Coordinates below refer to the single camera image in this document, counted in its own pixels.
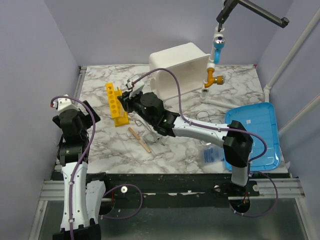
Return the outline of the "yellow test tube rack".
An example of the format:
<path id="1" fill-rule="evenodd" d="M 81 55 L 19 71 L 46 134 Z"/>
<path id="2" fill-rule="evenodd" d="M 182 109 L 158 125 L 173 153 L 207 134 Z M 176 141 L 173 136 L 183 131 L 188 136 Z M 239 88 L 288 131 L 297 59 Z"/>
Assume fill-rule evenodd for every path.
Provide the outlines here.
<path id="1" fill-rule="evenodd" d="M 130 123 L 127 112 L 124 111 L 125 112 L 124 117 L 120 117 L 120 102 L 117 99 L 117 96 L 119 96 L 119 92 L 117 88 L 116 89 L 114 88 L 113 83 L 106 84 L 106 92 L 108 97 L 110 114 L 111 114 L 111 118 L 114 121 L 114 126 L 116 128 L 128 125 Z"/>

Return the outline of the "round watch glass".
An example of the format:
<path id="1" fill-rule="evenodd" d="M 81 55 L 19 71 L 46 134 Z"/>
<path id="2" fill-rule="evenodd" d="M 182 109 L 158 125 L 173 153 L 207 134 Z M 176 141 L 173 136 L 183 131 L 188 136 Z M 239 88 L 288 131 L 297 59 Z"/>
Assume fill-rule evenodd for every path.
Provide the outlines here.
<path id="1" fill-rule="evenodd" d="M 158 141 L 158 136 L 156 133 L 153 133 L 153 132 L 149 132 L 147 133 L 145 136 L 146 140 L 149 142 L 149 143 L 156 143 Z"/>

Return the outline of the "white plastic tub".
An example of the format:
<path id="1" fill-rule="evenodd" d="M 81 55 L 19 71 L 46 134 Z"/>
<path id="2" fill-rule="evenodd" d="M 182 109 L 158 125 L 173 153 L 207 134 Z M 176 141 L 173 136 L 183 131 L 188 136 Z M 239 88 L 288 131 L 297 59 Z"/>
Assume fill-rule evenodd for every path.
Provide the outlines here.
<path id="1" fill-rule="evenodd" d="M 183 95 L 203 87 L 209 57 L 209 54 L 189 42 L 150 54 L 149 69 L 170 70 L 176 76 Z M 151 74 L 150 88 L 163 101 L 178 96 L 176 81 L 163 70 Z"/>

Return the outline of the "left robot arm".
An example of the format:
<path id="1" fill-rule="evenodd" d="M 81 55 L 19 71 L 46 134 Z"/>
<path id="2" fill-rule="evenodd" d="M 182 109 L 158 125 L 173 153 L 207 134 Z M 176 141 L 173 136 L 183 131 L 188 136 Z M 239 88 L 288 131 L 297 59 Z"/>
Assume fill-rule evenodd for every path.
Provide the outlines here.
<path id="1" fill-rule="evenodd" d="M 59 95 L 50 101 L 58 112 L 53 122 L 62 130 L 57 151 L 64 186 L 64 205 L 60 230 L 52 235 L 54 240 L 99 240 L 102 237 L 98 224 L 101 200 L 111 191 L 104 180 L 86 182 L 88 157 L 96 123 L 100 117 L 87 101 L 80 101 L 87 114 L 74 105 L 76 99 Z"/>

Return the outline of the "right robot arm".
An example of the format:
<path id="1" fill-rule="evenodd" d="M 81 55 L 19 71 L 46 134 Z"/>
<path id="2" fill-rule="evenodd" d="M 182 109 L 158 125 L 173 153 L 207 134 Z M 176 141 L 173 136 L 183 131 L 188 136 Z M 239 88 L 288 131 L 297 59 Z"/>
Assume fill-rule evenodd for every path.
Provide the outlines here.
<path id="1" fill-rule="evenodd" d="M 125 91 L 117 99 L 125 112 L 135 112 L 162 136 L 186 137 L 223 148 L 224 159 L 231 165 L 230 191 L 236 196 L 247 192 L 253 139 L 239 121 L 213 124 L 183 117 L 181 113 L 166 110 L 153 92 L 139 92 L 130 97 Z"/>

